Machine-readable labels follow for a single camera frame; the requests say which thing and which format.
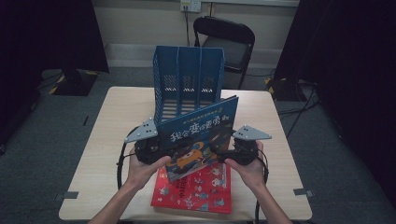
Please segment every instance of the blue book cover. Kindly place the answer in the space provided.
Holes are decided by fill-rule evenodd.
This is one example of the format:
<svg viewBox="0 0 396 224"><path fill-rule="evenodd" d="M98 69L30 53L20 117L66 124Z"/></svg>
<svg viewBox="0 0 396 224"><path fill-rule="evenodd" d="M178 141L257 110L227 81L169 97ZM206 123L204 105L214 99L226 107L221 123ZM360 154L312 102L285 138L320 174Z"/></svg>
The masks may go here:
<svg viewBox="0 0 396 224"><path fill-rule="evenodd" d="M165 165L169 182L217 162L211 147L228 150L237 105L238 97L233 96L158 125L162 148L178 148Z"/></svg>

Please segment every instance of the human arm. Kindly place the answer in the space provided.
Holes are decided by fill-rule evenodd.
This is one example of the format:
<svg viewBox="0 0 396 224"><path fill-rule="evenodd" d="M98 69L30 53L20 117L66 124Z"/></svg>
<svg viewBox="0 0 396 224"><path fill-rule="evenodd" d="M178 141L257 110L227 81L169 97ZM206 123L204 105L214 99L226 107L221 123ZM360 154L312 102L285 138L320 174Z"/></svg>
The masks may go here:
<svg viewBox="0 0 396 224"><path fill-rule="evenodd" d="M262 142L256 141L258 149L262 152L263 145ZM253 194L259 201L260 207L267 218L269 224L276 223L288 223L291 221L288 216L284 213L282 208L277 204L271 192L265 186L264 176L263 176L263 166L258 160L254 160L251 164L246 166L239 165L236 161L232 159L226 159L225 163L230 165L235 169L238 174L241 175L242 180L245 185L250 188Z"/></svg>
<svg viewBox="0 0 396 224"><path fill-rule="evenodd" d="M146 165L136 156L130 156L128 177L125 183L89 223L117 223L136 193L145 187L151 176L168 161L170 157L165 156L151 165Z"/></svg>

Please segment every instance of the white wall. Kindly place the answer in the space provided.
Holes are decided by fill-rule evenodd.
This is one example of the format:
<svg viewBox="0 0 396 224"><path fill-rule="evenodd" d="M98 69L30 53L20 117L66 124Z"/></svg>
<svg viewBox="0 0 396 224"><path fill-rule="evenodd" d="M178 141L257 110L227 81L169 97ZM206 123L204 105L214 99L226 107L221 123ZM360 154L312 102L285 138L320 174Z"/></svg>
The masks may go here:
<svg viewBox="0 0 396 224"><path fill-rule="evenodd" d="M93 5L110 66L150 64L155 46L187 45L179 1L93 0ZM193 21L210 9L213 16L242 22L255 33L251 66L276 66L296 7L202 3L201 13L189 13L191 46Z"/></svg>

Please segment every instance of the chair backrest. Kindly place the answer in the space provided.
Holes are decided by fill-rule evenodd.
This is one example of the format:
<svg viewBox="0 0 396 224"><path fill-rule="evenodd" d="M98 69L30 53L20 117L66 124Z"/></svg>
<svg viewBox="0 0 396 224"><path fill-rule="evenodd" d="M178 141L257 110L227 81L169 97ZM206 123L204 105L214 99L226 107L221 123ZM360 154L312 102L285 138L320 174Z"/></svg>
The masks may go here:
<svg viewBox="0 0 396 224"><path fill-rule="evenodd" d="M252 48L254 33L245 24L205 16L194 21L195 47L200 47L198 34L249 44Z"/></svg>

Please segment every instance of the wall outlet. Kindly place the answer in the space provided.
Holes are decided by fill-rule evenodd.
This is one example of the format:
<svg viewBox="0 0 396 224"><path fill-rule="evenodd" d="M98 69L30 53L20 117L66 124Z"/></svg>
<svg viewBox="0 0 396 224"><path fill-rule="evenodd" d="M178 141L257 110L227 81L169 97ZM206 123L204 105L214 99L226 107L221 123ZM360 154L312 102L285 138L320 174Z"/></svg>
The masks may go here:
<svg viewBox="0 0 396 224"><path fill-rule="evenodd" d="M180 11L201 12L201 1L180 0Z"/></svg>

